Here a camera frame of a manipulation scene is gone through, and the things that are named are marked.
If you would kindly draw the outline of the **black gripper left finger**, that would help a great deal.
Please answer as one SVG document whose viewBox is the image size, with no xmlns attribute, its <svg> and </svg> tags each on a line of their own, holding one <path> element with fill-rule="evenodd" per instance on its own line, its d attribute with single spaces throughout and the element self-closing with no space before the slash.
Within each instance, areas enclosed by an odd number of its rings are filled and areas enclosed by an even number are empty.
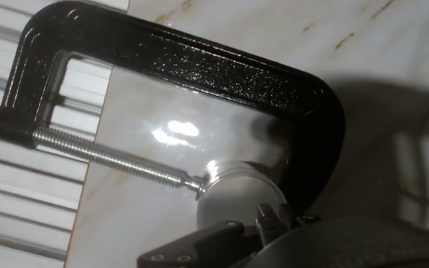
<svg viewBox="0 0 429 268">
<path fill-rule="evenodd" d="M 264 244 L 256 225 L 223 220 L 137 258 L 138 268 L 245 267 Z"/>
</svg>

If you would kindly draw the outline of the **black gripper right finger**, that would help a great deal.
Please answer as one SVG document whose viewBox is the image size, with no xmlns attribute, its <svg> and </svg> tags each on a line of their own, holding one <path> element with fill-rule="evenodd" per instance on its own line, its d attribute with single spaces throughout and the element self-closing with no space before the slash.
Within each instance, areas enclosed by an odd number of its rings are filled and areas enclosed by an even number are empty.
<svg viewBox="0 0 429 268">
<path fill-rule="evenodd" d="M 311 225 L 319 221 L 320 218 L 318 216 L 312 214 L 298 214 L 287 203 L 281 204 L 279 206 L 279 222 L 281 227 L 276 238 L 302 226 Z"/>
</svg>

